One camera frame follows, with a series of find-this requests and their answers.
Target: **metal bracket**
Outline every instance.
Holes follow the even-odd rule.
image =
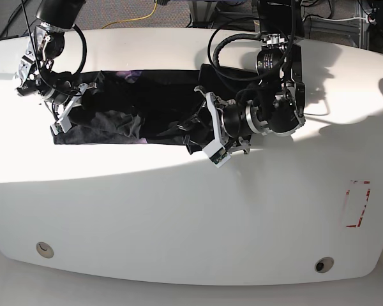
[[[221,122],[217,108],[214,105],[215,101],[216,96],[212,92],[208,92],[206,94],[206,103],[213,120],[214,140],[203,148],[203,152],[210,158],[216,167],[219,168],[231,158],[231,155],[224,147],[225,143],[222,139]]]
[[[248,155],[250,153],[250,147],[251,147],[250,142],[248,140],[243,139],[243,137],[239,137],[238,142],[239,142],[240,146],[230,148],[229,153],[243,150],[244,154]]]
[[[268,128],[268,123],[266,121],[259,121],[255,111],[258,110],[258,107],[252,106],[253,101],[249,101],[245,108],[245,117],[247,120],[247,124],[250,129],[255,134],[261,134],[262,136],[267,136],[272,131]]]
[[[66,108],[64,109],[63,113],[59,116],[59,119],[57,122],[51,125],[51,129],[54,132],[55,135],[58,135],[59,133],[66,133],[72,128],[71,121],[68,118],[68,115],[70,114],[72,108],[76,106],[80,106],[80,99],[84,95],[84,93],[87,91],[89,88],[95,88],[96,84],[80,84],[78,86],[79,88],[79,96],[73,96],[68,102]]]

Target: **black cable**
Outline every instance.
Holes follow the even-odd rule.
[[[73,29],[75,30],[75,32],[77,32],[77,34],[79,35],[79,37],[81,39],[81,42],[82,42],[82,59],[81,59],[81,63],[79,64],[77,72],[75,72],[72,75],[72,77],[75,78],[75,77],[77,77],[82,72],[82,70],[84,69],[85,63],[87,61],[87,41],[85,39],[84,33],[82,33],[81,29],[76,24],[73,26]]]
[[[221,50],[226,45],[228,45],[229,43],[232,43],[233,41],[236,41],[236,40],[253,40],[253,41],[258,41],[259,39],[257,38],[256,34],[245,34],[245,33],[235,34],[235,35],[232,35],[232,36],[229,36],[229,37],[225,38],[221,43],[219,43],[217,45],[217,47],[215,48],[215,50],[213,52],[213,62],[214,62],[214,65],[216,67],[220,67],[220,63],[219,63],[218,58],[219,58]]]
[[[361,9],[364,11],[364,13],[366,14],[366,15],[370,15],[370,14],[368,14],[365,10],[364,10],[364,8],[363,8],[363,3],[360,1],[360,0],[357,0],[357,2],[359,3],[359,5],[360,5],[360,7],[361,7]]]
[[[54,117],[55,121],[57,122],[59,120],[59,117],[58,117],[57,112],[56,112],[56,105],[54,103],[54,100],[51,103],[51,110],[52,110],[52,116]]]
[[[229,75],[225,74],[224,72],[222,72],[221,71],[221,66],[216,66],[214,64],[212,58],[211,58],[210,49],[211,49],[211,44],[212,44],[212,42],[214,40],[214,37],[216,36],[216,34],[223,27],[229,25],[230,23],[232,23],[233,21],[236,21],[236,20],[243,21],[243,20],[260,20],[260,19],[259,18],[254,18],[254,17],[237,18],[237,19],[234,19],[234,20],[231,20],[229,22],[226,22],[226,23],[222,24],[213,33],[213,35],[210,37],[209,44],[207,46],[207,57],[209,59],[210,65],[213,67],[213,69],[216,70],[220,75],[222,75],[225,78],[229,78],[230,80],[241,81],[241,82],[250,82],[250,81],[261,80],[261,79],[265,78],[266,76],[268,76],[270,74],[273,74],[276,71],[279,71],[281,65],[285,62],[285,58],[288,56],[289,52],[291,51],[292,46],[294,44],[294,40],[295,40],[295,33],[296,33],[295,0],[291,0],[291,34],[290,34],[288,46],[285,49],[285,51],[284,51],[283,55],[281,56],[280,60],[276,63],[276,65],[273,68],[271,68],[270,70],[268,70],[267,72],[263,73],[262,75],[251,77],[251,78],[236,78],[236,77],[233,77],[233,76],[229,76]]]
[[[303,5],[303,4],[302,4],[302,6],[303,6],[304,8],[311,8],[312,6],[317,5],[317,4],[319,3],[319,1],[321,1],[321,0],[314,0],[314,2],[312,2],[312,3],[308,4],[308,5]]]
[[[333,9],[332,9],[332,3],[331,0],[327,0],[327,3],[329,4],[329,9],[331,10],[331,13],[329,14],[327,19],[331,19],[333,16]]]
[[[380,16],[380,12],[383,10],[383,7],[379,5],[380,1],[369,1],[367,0],[369,6],[372,8],[372,12],[368,14],[368,21],[370,23],[370,26],[373,30],[376,30],[377,34],[383,37],[383,16],[380,18],[381,20],[377,20],[376,16]],[[359,2],[359,5],[362,7],[362,10],[366,13],[366,11],[363,9],[362,3]],[[376,24],[372,24],[370,22],[370,19],[376,20]]]
[[[37,21],[37,20],[39,20],[38,18],[35,18],[34,19],[34,21],[33,22],[31,22],[30,24],[29,24],[29,26],[28,26],[28,28],[31,28],[31,26]],[[24,36],[24,35],[26,35],[27,34],[27,29],[24,31],[24,33],[21,35],[21,36]]]
[[[191,26],[191,24],[192,24],[192,15],[191,14],[189,14],[189,17],[190,17],[190,22],[186,25],[186,27],[190,27]]]
[[[38,69],[38,72],[40,73],[40,76],[41,76],[41,79],[43,80],[43,82],[45,83],[45,85],[47,85],[48,87],[50,87],[51,89],[53,89],[54,91],[60,93],[60,94],[64,94],[65,96],[69,96],[69,97],[82,97],[82,94],[70,94],[70,93],[66,93],[66,92],[63,92],[63,91],[60,91],[59,89],[56,89],[54,86],[50,85],[45,79],[44,79],[44,76],[43,74],[41,73],[41,70],[40,70],[40,64],[38,62],[38,59],[37,59],[37,43],[36,43],[36,39],[37,39],[37,35],[34,36],[34,40],[33,40],[33,35],[31,34],[31,30],[30,30],[30,27],[29,27],[29,22],[28,22],[28,17],[27,17],[27,12],[26,12],[26,7],[24,6],[24,2],[23,0],[20,0],[21,1],[21,5],[22,5],[22,9],[23,9],[23,12],[24,12],[24,18],[26,20],[26,25],[27,25],[27,30],[28,30],[28,35],[30,37],[30,41],[31,41],[31,44],[33,46],[33,52],[34,52],[34,58],[35,58],[35,62],[36,62],[36,65],[37,65],[37,69]]]
[[[249,92],[258,92],[258,91],[264,91],[264,90],[268,90],[269,87],[266,87],[266,86],[259,86],[257,84],[255,84],[254,82],[251,83],[250,85],[248,85],[247,88],[245,89],[241,89],[239,92],[237,92],[236,94],[236,98],[235,98],[235,101],[236,101],[236,107],[237,107],[237,113],[238,113],[238,130],[237,130],[237,135],[236,135],[236,138],[238,139],[239,137],[239,134],[240,134],[240,129],[241,129],[241,125],[242,125],[242,120],[241,120],[241,113],[240,113],[240,110],[239,110],[239,104],[241,102],[241,100],[245,100],[245,101],[248,101],[249,99],[247,99],[247,94]]]
[[[312,18],[311,18],[311,17],[323,18],[322,16],[317,15],[317,14],[307,14],[307,16],[305,16],[303,22],[305,23],[305,22],[306,22],[306,19],[308,19],[308,18],[309,18],[309,22],[310,22],[308,38],[311,38],[311,30],[312,30]]]
[[[7,20],[7,24],[9,24],[10,23],[10,20],[13,18],[13,16],[16,14],[16,11],[17,10],[14,10],[13,11],[13,13],[11,13],[11,15],[10,15],[10,17],[8,18],[8,20]],[[9,26],[7,27],[7,30],[6,30],[6,36],[5,37],[8,37],[8,30],[9,30]]]
[[[27,5],[28,2],[30,2],[30,0],[24,0],[22,1],[23,5]],[[4,29],[1,31],[0,33],[0,38],[2,38],[4,36],[5,33],[8,33],[8,29],[9,27],[11,26],[11,24],[13,23],[13,21],[18,17],[18,15],[20,14],[21,12],[21,9],[22,9],[22,5],[19,4],[16,9],[13,11],[13,13],[10,15],[10,18],[8,19],[8,22],[6,24],[6,26],[4,27]]]

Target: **black garment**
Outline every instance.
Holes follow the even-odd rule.
[[[84,73],[80,82],[96,82],[99,88],[87,91],[82,107],[71,110],[73,127],[67,133],[53,134],[55,144],[183,145],[185,132],[177,123],[202,104],[203,96],[194,91],[196,86],[203,85],[207,92],[213,91],[223,99],[235,96],[208,65],[200,71],[138,71],[129,82],[116,72]],[[242,89],[247,84],[233,82],[232,86]],[[189,147],[190,152],[196,150],[201,150],[200,146]]]

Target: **yellow cable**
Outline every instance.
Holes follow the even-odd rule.
[[[153,15],[153,14],[155,13],[157,7],[158,7],[158,2],[157,2],[157,0],[155,0],[155,4],[154,4],[153,11],[152,11],[152,13],[150,13],[148,16],[143,16],[143,17],[134,18],[134,19],[118,20],[118,21],[109,22],[108,24],[105,24],[101,29],[105,29],[105,28],[107,28],[108,26],[111,26],[112,24],[121,24],[121,23],[123,23],[123,22],[128,22],[128,21],[138,21],[138,20],[142,20],[142,19],[149,18],[151,15]]]

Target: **red marking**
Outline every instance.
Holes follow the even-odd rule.
[[[359,181],[358,181],[358,180],[352,180],[351,182],[352,182],[353,184],[356,184],[356,183],[358,183]],[[363,181],[362,184],[370,184],[370,181],[369,181],[369,180],[365,180],[365,181]],[[350,193],[350,189],[346,192],[346,196],[348,196],[349,193]],[[364,208],[363,208],[363,211],[362,211],[362,214],[361,214],[361,216],[360,216],[360,218],[359,218],[359,222],[358,222],[358,224],[357,224],[357,225],[346,225],[347,228],[360,228],[360,225],[362,224],[362,220],[363,220],[364,212],[366,211],[366,206],[367,206],[367,204],[368,204],[368,202],[369,202],[369,197],[370,197],[370,188],[369,188],[369,189],[367,190],[367,192],[366,192],[366,205],[365,205]]]
[[[360,216],[359,224],[357,225],[358,228],[360,228],[360,224],[362,224],[362,220],[363,220],[364,212],[366,211],[366,206],[367,206],[367,204],[364,206],[364,209],[363,209],[363,211],[362,211],[362,215]]]

